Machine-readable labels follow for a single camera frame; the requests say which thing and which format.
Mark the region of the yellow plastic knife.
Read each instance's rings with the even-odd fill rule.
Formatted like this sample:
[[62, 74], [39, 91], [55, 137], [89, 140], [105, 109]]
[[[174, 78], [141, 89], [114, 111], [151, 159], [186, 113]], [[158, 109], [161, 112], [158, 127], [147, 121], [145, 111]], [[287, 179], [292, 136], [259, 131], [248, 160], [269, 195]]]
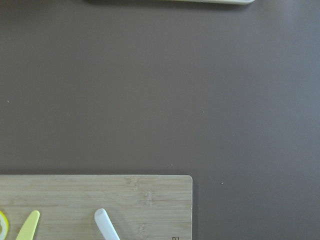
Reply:
[[33, 240], [37, 225], [40, 219], [40, 212], [33, 210], [24, 221], [16, 240]]

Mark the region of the lemon slice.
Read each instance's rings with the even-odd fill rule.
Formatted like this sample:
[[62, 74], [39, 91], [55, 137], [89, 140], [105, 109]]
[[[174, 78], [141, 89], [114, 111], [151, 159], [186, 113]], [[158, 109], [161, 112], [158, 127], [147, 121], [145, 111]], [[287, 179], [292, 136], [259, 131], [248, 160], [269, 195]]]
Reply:
[[9, 222], [6, 215], [0, 212], [0, 240], [5, 240], [9, 232]]

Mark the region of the wooden cutting board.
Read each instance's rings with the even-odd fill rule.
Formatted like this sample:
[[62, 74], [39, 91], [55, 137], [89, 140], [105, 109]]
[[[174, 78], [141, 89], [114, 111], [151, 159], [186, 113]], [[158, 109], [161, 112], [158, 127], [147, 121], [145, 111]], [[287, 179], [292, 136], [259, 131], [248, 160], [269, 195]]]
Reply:
[[0, 209], [14, 240], [28, 215], [40, 213], [36, 240], [101, 240], [94, 214], [105, 209], [122, 240], [190, 240], [189, 175], [6, 175]]

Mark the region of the cream serving tray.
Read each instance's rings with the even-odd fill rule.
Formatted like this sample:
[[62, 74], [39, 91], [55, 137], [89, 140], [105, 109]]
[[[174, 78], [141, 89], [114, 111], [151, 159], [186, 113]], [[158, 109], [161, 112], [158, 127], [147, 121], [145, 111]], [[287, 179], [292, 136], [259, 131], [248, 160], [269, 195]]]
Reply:
[[174, 0], [176, 2], [213, 3], [226, 5], [248, 5], [255, 0]]

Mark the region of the white ceramic spoon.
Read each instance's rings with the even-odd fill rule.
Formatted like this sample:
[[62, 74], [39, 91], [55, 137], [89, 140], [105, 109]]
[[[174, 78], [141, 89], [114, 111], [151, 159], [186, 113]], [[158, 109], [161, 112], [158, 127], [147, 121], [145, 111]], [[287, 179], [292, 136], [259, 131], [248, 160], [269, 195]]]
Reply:
[[95, 211], [94, 220], [105, 240], [120, 240], [120, 237], [104, 208]]

